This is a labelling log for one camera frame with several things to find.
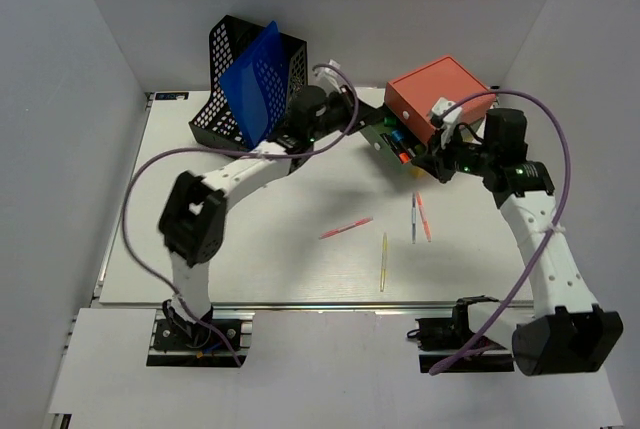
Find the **yellow drawer box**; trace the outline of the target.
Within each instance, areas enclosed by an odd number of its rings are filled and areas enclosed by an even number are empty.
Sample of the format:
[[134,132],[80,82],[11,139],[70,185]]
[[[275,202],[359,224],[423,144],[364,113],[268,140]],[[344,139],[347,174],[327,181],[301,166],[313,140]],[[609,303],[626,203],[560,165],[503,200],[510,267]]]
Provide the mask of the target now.
[[418,167],[412,167],[409,170],[409,173],[415,179],[422,178],[422,177],[427,175],[427,173],[423,169],[418,168]]

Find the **green drawer box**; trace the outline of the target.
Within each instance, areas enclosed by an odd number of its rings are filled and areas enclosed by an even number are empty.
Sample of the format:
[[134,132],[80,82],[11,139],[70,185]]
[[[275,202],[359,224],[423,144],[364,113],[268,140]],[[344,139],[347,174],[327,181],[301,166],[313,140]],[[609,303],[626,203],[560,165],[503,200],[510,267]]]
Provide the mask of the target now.
[[360,134],[392,169],[413,178],[427,175],[412,163],[425,151],[424,144],[396,116],[386,113],[380,122],[364,127]]

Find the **blue cap black highlighter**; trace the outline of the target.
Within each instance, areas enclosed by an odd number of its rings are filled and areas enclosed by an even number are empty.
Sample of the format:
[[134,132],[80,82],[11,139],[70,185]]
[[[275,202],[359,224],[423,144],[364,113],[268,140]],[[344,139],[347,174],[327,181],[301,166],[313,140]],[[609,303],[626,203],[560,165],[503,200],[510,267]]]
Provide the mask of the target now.
[[399,130],[394,130],[391,132],[391,138],[396,142],[400,143],[405,139],[404,134]]

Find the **thin blue pen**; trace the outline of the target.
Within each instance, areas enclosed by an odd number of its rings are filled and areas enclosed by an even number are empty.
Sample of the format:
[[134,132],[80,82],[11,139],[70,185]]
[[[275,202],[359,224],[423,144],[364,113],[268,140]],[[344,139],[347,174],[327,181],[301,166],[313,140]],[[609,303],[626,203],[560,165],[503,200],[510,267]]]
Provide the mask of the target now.
[[411,243],[416,244],[417,235],[417,200],[415,193],[411,198]]

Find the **thin orange pen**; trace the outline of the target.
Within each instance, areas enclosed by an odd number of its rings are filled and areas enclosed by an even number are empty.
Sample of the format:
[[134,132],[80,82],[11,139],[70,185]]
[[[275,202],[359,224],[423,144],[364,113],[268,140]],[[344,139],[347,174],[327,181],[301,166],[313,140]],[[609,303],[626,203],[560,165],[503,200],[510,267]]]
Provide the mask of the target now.
[[417,203],[417,206],[418,206],[418,211],[419,211],[419,215],[420,215],[420,218],[421,218],[421,222],[422,222],[423,230],[424,230],[424,233],[425,233],[425,237],[426,237],[427,241],[430,243],[430,242],[432,242],[432,234],[431,234],[429,222],[428,222],[428,219],[427,219],[427,215],[426,215],[426,212],[425,212],[423,199],[422,199],[421,194],[418,191],[416,191],[415,197],[416,197],[416,203]]

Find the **orange drawer box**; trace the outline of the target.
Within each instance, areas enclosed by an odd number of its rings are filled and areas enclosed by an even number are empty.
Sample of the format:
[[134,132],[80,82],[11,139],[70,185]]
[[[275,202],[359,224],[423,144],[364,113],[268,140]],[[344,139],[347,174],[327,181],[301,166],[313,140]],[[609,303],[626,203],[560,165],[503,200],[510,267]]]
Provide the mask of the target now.
[[430,112],[441,98],[456,103],[487,89],[447,55],[389,81],[384,103],[421,143],[427,143],[435,132]]

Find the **blue plastic folder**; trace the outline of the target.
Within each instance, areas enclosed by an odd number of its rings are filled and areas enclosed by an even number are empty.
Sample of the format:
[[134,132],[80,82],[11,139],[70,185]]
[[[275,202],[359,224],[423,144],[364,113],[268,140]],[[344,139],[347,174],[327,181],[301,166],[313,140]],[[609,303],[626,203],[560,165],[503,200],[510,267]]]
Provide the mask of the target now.
[[278,25],[272,21],[220,78],[248,149],[266,139],[284,115],[288,68]]

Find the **green cap black highlighter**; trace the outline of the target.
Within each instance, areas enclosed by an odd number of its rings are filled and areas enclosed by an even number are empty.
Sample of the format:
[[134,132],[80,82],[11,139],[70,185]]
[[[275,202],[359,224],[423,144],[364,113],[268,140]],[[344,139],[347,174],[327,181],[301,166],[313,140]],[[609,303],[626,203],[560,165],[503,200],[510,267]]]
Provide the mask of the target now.
[[385,117],[383,123],[385,127],[395,127],[397,120],[393,117]]

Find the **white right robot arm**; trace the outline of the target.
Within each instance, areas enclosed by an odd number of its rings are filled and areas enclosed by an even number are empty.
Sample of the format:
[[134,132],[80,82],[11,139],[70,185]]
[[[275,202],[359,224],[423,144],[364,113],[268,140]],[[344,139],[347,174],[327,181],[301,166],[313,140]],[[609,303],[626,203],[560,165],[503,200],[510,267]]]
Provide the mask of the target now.
[[451,323],[462,346],[429,370],[437,375],[478,353],[486,337],[509,350],[526,376],[592,373],[602,367],[623,332],[615,311],[601,308],[587,287],[556,218],[563,207],[541,162],[527,157],[527,121],[515,109],[487,112],[477,144],[461,135],[458,109],[434,109],[436,131],[415,164],[441,182],[460,172],[481,178],[507,222],[525,264],[520,284],[531,286],[534,315],[509,310],[510,300],[462,299]]

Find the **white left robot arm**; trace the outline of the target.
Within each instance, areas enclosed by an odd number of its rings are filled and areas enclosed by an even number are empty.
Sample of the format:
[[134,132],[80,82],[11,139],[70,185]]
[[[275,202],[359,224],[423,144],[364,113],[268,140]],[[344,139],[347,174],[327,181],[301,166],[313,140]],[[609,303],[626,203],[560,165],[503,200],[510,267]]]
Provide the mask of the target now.
[[185,171],[178,176],[159,231],[170,253],[178,292],[171,307],[181,318],[176,331],[180,340],[199,348],[210,339],[209,261],[222,245],[228,212],[258,189],[304,165],[316,140],[335,132],[350,135],[383,118],[382,108],[360,101],[349,89],[327,93],[318,86],[305,86],[252,152],[204,175]]

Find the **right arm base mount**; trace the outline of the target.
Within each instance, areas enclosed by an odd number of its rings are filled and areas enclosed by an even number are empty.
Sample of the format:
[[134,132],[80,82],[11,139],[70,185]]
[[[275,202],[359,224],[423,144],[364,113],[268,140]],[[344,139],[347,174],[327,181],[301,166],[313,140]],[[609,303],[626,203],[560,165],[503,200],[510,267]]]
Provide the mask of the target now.
[[[488,296],[464,297],[456,301],[451,315],[416,320],[417,327],[406,333],[415,342],[419,354],[420,372],[427,374],[441,359],[460,349],[473,335],[469,329],[468,308],[480,303],[498,303]],[[475,355],[456,361],[446,373],[509,373],[514,371],[512,356],[505,348],[483,336],[472,347]]]

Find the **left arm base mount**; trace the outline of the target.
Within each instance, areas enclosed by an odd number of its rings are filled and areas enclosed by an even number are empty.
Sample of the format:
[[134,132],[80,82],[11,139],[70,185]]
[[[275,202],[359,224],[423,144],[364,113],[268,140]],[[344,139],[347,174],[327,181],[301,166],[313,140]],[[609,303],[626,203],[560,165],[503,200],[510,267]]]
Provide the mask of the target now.
[[[248,314],[231,318],[215,316],[211,323],[227,338],[243,364],[251,344],[252,318]],[[194,340],[174,328],[165,316],[158,314],[150,338],[147,367],[238,368],[225,343],[214,332],[201,326]]]

